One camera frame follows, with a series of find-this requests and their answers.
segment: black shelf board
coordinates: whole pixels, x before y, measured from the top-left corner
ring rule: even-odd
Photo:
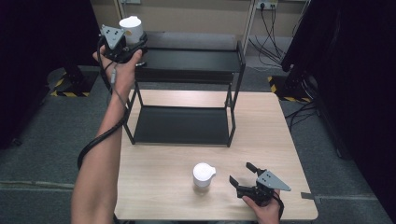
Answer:
[[[236,50],[148,49],[136,81],[230,83],[241,70]]]
[[[134,131],[136,143],[227,145],[225,107],[144,105]]]

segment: gray carpet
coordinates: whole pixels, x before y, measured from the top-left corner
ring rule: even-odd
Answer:
[[[264,70],[247,67],[241,91],[270,91],[267,78],[286,75],[276,68]],[[49,74],[52,87],[62,73],[59,69]],[[216,91],[218,87],[142,85],[142,89],[203,91]],[[100,78],[89,97],[48,96],[21,134],[23,144],[0,151],[1,224],[70,223],[71,188],[78,173],[78,153],[94,137],[107,97]],[[285,115],[302,106],[296,102],[280,104]],[[318,218],[312,223],[391,223],[354,161],[337,157],[326,127],[315,112],[306,111],[314,114],[291,129],[318,207]]]

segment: power outlet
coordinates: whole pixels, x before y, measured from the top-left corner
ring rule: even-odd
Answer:
[[[257,2],[257,9],[262,9],[264,4],[264,10],[274,10],[277,8],[277,0],[259,0]]]

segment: human hand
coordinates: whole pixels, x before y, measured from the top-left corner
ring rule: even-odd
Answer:
[[[114,89],[122,96],[126,98],[134,85],[134,69],[136,64],[142,58],[142,50],[137,50],[131,60],[128,63],[114,63],[105,57],[105,46],[100,48],[100,58],[102,66],[106,68],[107,79],[110,81],[113,69],[116,69],[116,82]],[[99,62],[98,54],[95,52],[92,57]]]
[[[275,189],[277,194],[274,194],[275,197],[279,197],[279,189]],[[279,223],[279,203],[272,198],[271,201],[263,206],[258,206],[252,199],[248,196],[243,196],[242,200],[251,208],[253,209],[254,213],[256,214],[257,221],[260,224],[278,224]]]

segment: human arm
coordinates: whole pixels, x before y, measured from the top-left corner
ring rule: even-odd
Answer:
[[[96,136],[111,129],[124,116],[125,105],[134,84],[134,68],[142,56],[137,51],[128,63],[115,64],[103,56],[101,61],[108,79],[116,68],[117,76],[105,116]],[[98,61],[96,52],[93,58]],[[112,223],[117,202],[117,183],[120,170],[122,129],[118,128],[108,138],[93,147],[84,157],[78,173],[71,202],[72,223]]]
[[[279,198],[279,189],[275,189],[274,197]],[[256,214],[257,221],[259,224],[279,224],[279,209],[280,205],[276,199],[272,198],[271,201],[261,207],[258,206],[248,196],[243,196],[242,200],[253,210]]]

